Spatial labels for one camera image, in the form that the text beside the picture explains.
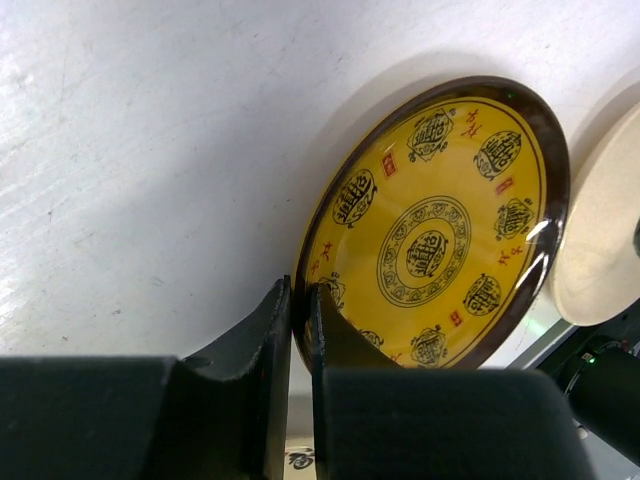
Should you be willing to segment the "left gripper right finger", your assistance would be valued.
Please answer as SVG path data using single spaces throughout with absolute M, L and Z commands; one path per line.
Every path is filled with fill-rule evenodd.
M 313 288 L 312 388 L 321 479 L 590 479 L 569 407 L 545 375 L 403 368 Z

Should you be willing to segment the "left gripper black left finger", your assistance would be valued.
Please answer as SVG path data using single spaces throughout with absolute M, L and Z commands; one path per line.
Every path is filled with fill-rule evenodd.
M 291 285 L 185 357 L 3 357 L 5 479 L 279 479 Z

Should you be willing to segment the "cream plate with flowers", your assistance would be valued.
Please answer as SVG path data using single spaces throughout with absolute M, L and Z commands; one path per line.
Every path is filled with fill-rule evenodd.
M 284 480 L 316 480 L 315 450 L 310 446 L 289 447 L 284 455 Z

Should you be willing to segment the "yellow black patterned plate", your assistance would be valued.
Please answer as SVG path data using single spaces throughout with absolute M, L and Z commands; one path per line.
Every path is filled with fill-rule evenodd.
M 564 133 L 529 87 L 470 76 L 411 98 L 353 148 L 311 217 L 294 274 L 303 362 L 320 286 L 393 362 L 480 367 L 546 280 L 569 196 Z

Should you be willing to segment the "cream plate with branch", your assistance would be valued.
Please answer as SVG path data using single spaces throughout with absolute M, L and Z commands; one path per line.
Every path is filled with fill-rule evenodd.
M 639 107 L 581 165 L 549 279 L 560 316 L 604 323 L 639 299 Z

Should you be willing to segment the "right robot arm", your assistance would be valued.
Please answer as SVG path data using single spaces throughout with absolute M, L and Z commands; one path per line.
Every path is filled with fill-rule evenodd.
M 554 380 L 581 426 L 639 462 L 639 358 L 628 342 L 578 329 L 536 369 Z

